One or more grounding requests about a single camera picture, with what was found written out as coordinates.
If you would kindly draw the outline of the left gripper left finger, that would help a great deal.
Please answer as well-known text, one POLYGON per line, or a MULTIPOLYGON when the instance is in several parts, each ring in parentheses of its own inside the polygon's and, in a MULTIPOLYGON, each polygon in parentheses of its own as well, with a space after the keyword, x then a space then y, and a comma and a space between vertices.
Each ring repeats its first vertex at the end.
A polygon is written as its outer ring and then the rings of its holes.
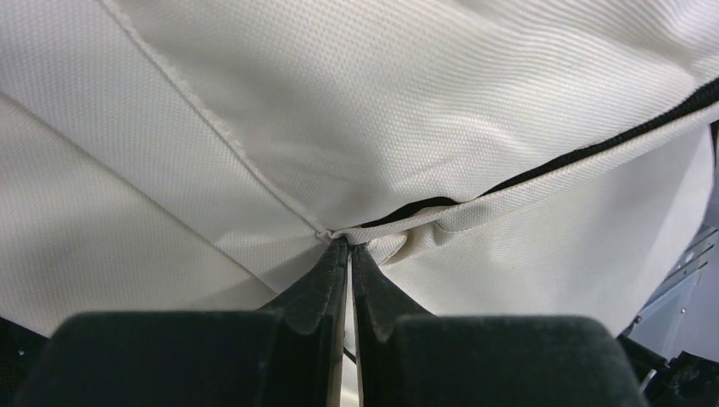
POLYGON ((83 313, 52 335, 17 406, 337 406, 348 243, 252 311, 83 313))

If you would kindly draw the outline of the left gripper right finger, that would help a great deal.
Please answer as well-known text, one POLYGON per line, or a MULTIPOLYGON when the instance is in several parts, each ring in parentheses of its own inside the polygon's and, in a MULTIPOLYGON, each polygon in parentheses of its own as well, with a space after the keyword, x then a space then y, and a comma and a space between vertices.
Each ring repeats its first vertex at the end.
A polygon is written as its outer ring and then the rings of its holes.
POLYGON ((434 315, 351 254, 364 406, 643 406, 605 328, 580 316, 434 315))

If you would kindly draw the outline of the beige student backpack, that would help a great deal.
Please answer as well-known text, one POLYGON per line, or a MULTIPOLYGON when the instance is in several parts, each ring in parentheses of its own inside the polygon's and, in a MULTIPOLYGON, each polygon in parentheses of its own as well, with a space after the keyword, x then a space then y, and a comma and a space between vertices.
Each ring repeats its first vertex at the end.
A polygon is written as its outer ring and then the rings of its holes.
POLYGON ((717 118, 715 1, 4 1, 1 318, 251 309, 344 237, 434 315, 616 335, 717 118))

